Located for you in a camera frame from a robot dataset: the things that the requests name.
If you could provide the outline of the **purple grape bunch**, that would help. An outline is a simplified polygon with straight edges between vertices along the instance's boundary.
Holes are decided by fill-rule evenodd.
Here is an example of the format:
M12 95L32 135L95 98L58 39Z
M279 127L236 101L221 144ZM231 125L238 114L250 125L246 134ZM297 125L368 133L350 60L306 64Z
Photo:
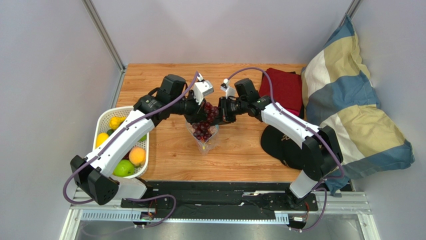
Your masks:
M206 102L203 107L204 113L206 114L206 120L200 122L195 122L191 124L193 128L192 135L202 142L206 142L209 138L212 137L211 125L215 120L215 117L219 115L219 109L217 106L213 106L210 102Z

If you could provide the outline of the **clear zip top bag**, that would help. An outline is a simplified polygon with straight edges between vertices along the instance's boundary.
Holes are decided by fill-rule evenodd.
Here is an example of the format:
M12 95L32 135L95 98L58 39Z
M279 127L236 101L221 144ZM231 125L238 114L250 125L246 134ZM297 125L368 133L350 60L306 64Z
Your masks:
M196 142L196 145L198 147L198 150L202 155L206 155L209 151L214 149L218 145L217 135L219 133L219 126L218 125L211 125L210 131L212 133L212 137L209 138L206 142L199 141L193 136L193 128L191 123L186 123L186 128L189 131L190 135L193 137L193 139Z

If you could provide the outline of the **green apple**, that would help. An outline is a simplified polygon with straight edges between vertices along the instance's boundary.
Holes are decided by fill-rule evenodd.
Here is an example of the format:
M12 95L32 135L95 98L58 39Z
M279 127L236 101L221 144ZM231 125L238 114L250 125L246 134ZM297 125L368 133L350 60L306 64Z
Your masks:
M135 173L135 166L128 159L122 159L113 171L117 177L128 177Z

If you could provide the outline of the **yellow lemon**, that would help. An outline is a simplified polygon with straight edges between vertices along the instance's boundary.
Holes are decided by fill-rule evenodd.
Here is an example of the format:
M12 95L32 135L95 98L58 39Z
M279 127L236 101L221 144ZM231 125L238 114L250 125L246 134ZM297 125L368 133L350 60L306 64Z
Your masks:
M99 133L95 139L95 148L100 147L108 138L109 135L106 132Z

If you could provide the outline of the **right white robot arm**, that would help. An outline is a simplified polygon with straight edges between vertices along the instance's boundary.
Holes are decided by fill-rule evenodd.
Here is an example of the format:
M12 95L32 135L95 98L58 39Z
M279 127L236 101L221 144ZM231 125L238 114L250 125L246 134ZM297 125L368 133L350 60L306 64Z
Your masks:
M301 172L290 184L291 200L304 199L335 168L343 168L342 151L331 127L319 127L302 120L275 102L270 94L260 96L248 78L235 82L234 87L226 78L220 89L225 92L219 104L223 122L231 123L237 115L248 114L279 130L298 147Z

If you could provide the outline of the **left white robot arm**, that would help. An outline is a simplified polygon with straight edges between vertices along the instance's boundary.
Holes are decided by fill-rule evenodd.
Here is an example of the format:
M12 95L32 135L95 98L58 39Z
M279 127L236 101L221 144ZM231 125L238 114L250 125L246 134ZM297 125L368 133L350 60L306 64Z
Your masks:
M147 186L134 177L114 176L118 163L144 135L171 114L195 116L204 98L213 92L212 84L198 72L190 84L178 75L165 76L156 92L141 97L106 141L86 157L76 155L70 161L72 174L63 186L64 198L71 204L78 204L67 195L67 187L74 181L89 196L89 202L95 201L100 206L114 198L141 199Z

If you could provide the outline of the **folded red cloth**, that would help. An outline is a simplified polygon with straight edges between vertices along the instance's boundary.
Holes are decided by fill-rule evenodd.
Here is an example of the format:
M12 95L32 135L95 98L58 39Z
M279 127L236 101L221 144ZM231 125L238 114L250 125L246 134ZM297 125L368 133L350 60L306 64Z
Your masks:
M295 72L285 72L275 68L268 68L266 73L272 83L274 101L300 117L303 108L301 76Z

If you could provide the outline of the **black baseball cap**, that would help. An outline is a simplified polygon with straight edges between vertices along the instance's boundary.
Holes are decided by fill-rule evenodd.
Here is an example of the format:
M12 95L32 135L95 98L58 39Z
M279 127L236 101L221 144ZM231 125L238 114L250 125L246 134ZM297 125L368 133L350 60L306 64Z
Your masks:
M271 125L264 129L260 137L260 146L268 155L291 169L302 170L305 166L300 146Z

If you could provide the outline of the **orange peach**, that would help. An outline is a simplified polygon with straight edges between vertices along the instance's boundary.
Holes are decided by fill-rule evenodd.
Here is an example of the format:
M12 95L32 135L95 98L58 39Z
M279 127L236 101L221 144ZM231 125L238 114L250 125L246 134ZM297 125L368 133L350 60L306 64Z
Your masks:
M144 165L146 162L146 151L144 148L135 146L132 148L132 150L129 152L129 161L135 166L139 167L141 165Z

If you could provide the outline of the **yellow pepper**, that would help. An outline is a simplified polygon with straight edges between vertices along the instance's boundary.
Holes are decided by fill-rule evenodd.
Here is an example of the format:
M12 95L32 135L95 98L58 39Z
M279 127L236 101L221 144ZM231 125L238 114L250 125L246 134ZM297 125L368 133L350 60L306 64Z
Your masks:
M114 116L109 121L109 127L115 131L125 120L126 120L125 116L124 117Z

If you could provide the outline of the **blue yellow striped pillow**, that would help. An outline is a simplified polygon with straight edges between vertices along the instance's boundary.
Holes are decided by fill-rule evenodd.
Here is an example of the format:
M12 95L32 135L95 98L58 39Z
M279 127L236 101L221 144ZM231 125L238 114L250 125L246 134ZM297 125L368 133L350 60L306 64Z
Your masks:
M331 194L350 180L403 170L414 162L412 144L382 110L363 63L359 38L346 16L301 72L307 121L334 129L343 155L325 181Z

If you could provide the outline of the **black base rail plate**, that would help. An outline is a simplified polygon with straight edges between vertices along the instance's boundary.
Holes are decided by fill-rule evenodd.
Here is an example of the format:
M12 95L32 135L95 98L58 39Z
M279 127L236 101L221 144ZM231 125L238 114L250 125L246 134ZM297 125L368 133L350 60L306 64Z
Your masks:
M288 182L148 181L143 198L148 202L121 201L122 208L148 209L155 217L172 219L273 220L276 211L320 212L317 196L310 193L290 203Z

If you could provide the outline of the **aluminium frame post left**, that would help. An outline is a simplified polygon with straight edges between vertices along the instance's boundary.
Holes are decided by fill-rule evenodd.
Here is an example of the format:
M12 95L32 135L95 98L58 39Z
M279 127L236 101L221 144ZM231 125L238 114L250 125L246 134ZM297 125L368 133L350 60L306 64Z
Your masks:
M94 2L92 0L82 0L81 2L83 3L89 17L91 18L94 26L96 27L104 45L106 46L110 56L112 57L112 60L114 61L119 71L119 79L118 79L118 82L115 84L115 88L113 89L112 99L110 103L110 108L115 108L118 103L118 99L119 99L120 91L124 81L127 66L124 64L122 58L120 57L120 54L117 48L115 47L113 40L110 37L102 21L102 18L96 9Z

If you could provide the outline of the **aluminium frame post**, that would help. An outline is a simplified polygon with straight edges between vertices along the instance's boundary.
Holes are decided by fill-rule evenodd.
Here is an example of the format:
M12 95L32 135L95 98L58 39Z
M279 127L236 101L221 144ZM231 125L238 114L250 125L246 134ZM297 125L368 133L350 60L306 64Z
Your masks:
M358 11L362 2L363 2L363 0L352 0L351 1L350 5L348 6L345 14L343 15L343 17L342 17L342 19L339 23L339 26L341 26L345 22L346 17L349 17L349 18L352 19L355 16L355 14Z
M91 18L94 26L96 27L104 45L106 46L110 56L112 57L112 60L114 61L119 71L119 79L118 79L118 82L115 84L115 88L113 89L112 99L110 103L110 108L115 108L118 103L118 99L119 99L120 91L124 81L127 66L124 64L122 58L120 57L120 54L117 48L115 47L113 40L110 37L102 21L102 18L96 9L94 2L92 0L82 0L81 2L83 3L89 17Z

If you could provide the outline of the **aluminium frame post right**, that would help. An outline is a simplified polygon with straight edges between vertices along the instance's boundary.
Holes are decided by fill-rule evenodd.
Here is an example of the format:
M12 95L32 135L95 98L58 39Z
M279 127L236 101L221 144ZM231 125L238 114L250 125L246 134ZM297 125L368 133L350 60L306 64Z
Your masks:
M352 19L355 16L355 14L358 11L362 2L363 2L363 0L352 0L351 1L350 5L348 6L345 14L343 15L343 17L342 17L342 19L339 23L339 26L341 26L345 22L346 17L349 17L349 18Z

